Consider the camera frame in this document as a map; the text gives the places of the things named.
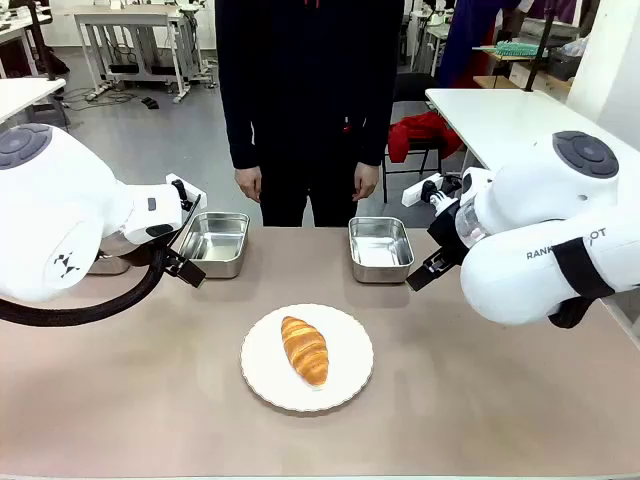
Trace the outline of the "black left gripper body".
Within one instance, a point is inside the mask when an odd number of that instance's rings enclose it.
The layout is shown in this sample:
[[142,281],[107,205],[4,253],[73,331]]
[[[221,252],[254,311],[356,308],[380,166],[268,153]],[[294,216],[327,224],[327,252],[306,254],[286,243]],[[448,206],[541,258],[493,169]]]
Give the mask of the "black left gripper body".
[[170,276],[180,276],[186,260],[170,247],[164,249],[164,270]]

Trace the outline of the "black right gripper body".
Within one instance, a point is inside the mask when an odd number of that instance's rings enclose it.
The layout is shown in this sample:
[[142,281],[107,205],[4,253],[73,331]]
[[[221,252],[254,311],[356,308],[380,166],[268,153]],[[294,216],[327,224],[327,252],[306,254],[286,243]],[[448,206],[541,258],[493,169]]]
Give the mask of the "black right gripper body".
[[456,230],[455,219],[459,208],[459,201],[455,199],[452,204],[436,214],[428,228],[429,235],[439,245],[439,249],[426,260],[431,269],[451,269],[453,266],[460,266],[469,251]]

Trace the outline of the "person's left hand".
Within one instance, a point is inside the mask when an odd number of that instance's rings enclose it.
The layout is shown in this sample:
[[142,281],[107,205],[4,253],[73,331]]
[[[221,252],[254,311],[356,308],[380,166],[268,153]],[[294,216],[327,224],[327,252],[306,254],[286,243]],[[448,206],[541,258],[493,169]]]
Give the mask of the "person's left hand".
[[379,181],[379,166],[359,162],[354,172],[353,201],[359,202],[373,194]]

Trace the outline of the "person's right hand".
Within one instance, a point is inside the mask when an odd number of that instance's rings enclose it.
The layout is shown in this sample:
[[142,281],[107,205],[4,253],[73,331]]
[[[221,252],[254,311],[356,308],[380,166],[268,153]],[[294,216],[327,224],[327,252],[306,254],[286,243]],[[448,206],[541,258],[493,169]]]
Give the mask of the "person's right hand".
[[259,167],[236,169],[235,181],[243,194],[256,203],[262,192],[262,173]]

